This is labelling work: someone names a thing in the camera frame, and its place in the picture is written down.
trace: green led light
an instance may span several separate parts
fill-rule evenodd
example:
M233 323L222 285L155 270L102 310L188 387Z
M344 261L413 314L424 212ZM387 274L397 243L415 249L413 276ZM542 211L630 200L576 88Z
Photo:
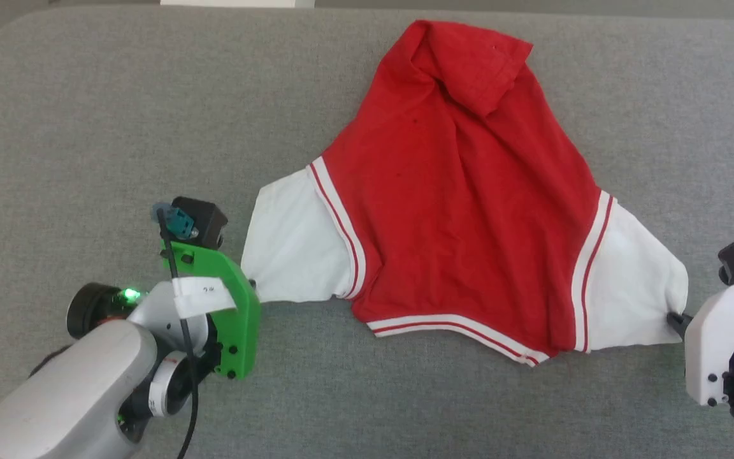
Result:
M140 292L137 290L134 290L134 288L128 288L123 291L123 297L131 303L137 302L138 298L140 298Z

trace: white label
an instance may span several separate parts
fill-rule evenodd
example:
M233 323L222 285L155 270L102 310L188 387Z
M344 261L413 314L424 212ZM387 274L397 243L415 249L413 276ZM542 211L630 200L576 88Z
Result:
M165 418L166 386L159 382L149 383L149 410L155 418Z
M220 278L177 278L171 283L175 288L175 307L180 319L219 310L236 310L236 303Z

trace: white sleeve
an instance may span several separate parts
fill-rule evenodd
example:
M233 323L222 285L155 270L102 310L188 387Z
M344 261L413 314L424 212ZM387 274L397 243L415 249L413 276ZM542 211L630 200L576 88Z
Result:
M241 267L262 302L319 302L350 286L347 247L310 174L302 169L257 195Z
M681 342L666 317L687 305L687 270L615 200L589 275L589 349Z

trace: gray table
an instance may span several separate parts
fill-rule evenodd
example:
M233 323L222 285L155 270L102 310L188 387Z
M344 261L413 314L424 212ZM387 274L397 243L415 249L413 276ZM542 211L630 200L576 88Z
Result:
M84 282L165 279L154 201L216 201L239 259L260 186L317 157L416 17L535 43L604 189L687 265L688 310L734 239L734 21L428 11L75 8L0 32L0 399L70 342ZM373 338L346 302L263 308L257 368L202 389L191 457L734 457L682 346L512 363L448 332ZM175 456L187 416L142 457Z

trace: striped trim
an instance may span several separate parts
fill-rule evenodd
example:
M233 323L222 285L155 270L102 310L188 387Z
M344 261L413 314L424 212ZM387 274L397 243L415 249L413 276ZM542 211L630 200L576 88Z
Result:
M477 340L495 351L530 367L548 360L548 355L534 351L512 340L500 331L457 314L430 314L430 316L406 316L396 319L367 322L377 337L389 337L419 330L450 330Z
M344 240L344 244L349 248L350 254L350 276L352 277L352 285L347 291L342 291L336 296L344 299L353 299L361 291L362 285L364 285L364 273L366 267L366 261L364 258L364 247L361 247L358 235L353 224L350 222L350 217L347 215L347 210L344 209L344 204L341 198L338 197L338 192L333 181L330 180L330 174L327 171L327 166L324 165L322 157L318 157L308 166L311 174L314 177L315 185L317 185L317 192L323 198L324 206L327 207L331 217L336 221L336 230Z
M602 244L602 238L608 227L608 219L611 215L611 207L614 205L614 197L601 191L600 200L597 203L596 217L591 231L582 244L582 250L577 256L577 264L574 265L573 278L571 279L571 302L573 303L574 331L577 337L576 351L588 352L588 307L586 304L586 293L588 289L588 277L594 264L596 253Z

